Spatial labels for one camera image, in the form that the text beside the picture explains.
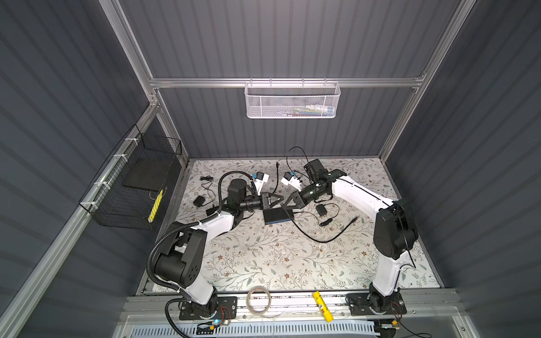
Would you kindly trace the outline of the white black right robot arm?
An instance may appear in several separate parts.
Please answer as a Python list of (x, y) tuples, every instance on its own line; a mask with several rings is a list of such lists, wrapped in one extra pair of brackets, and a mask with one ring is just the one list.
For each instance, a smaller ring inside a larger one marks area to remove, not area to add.
[(379, 307), (393, 302), (399, 292), (400, 273), (408, 265), (409, 252), (418, 240), (418, 230), (407, 203), (372, 192), (342, 170), (335, 169), (314, 173), (312, 183), (290, 194), (283, 208), (302, 209), (324, 194), (348, 202), (373, 220), (373, 244), (379, 257), (368, 300)]

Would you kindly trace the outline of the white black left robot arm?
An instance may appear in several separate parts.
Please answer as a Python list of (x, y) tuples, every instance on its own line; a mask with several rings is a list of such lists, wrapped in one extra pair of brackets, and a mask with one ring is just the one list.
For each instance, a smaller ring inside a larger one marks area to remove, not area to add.
[(215, 288), (200, 275), (207, 244), (238, 226), (244, 212), (271, 208), (270, 200), (267, 193), (238, 203), (227, 198), (226, 205), (216, 207), (201, 221), (170, 224), (149, 254), (148, 277), (157, 285), (179, 292), (192, 303), (210, 304)]

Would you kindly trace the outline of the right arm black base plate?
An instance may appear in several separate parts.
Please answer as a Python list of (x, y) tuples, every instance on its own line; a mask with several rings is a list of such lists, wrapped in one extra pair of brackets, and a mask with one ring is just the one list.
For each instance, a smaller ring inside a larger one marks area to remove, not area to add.
[(345, 297), (352, 315), (405, 315), (407, 307), (399, 292), (382, 297), (377, 292), (351, 293)]

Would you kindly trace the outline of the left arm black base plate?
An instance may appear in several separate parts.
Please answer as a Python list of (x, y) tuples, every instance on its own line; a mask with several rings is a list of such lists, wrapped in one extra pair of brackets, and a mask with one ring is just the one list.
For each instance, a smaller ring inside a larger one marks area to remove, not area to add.
[(201, 305), (194, 301), (181, 301), (179, 304), (182, 321), (235, 319), (238, 309), (237, 297), (211, 297), (207, 305)]

